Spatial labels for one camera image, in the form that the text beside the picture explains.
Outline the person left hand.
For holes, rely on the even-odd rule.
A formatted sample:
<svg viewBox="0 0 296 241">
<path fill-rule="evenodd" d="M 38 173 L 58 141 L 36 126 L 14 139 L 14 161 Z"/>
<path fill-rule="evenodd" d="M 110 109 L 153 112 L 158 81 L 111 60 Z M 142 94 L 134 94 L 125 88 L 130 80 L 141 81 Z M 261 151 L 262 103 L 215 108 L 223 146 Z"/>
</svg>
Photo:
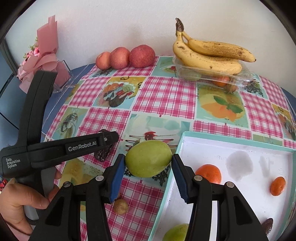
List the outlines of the person left hand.
<svg viewBox="0 0 296 241">
<path fill-rule="evenodd" d="M 47 197 L 36 190 L 18 183 L 12 178 L 1 193 L 1 215 L 18 240 L 28 240 L 33 229 L 28 223 L 24 206 L 36 209 L 46 209 L 59 191 L 57 185 L 53 186 Z"/>
</svg>

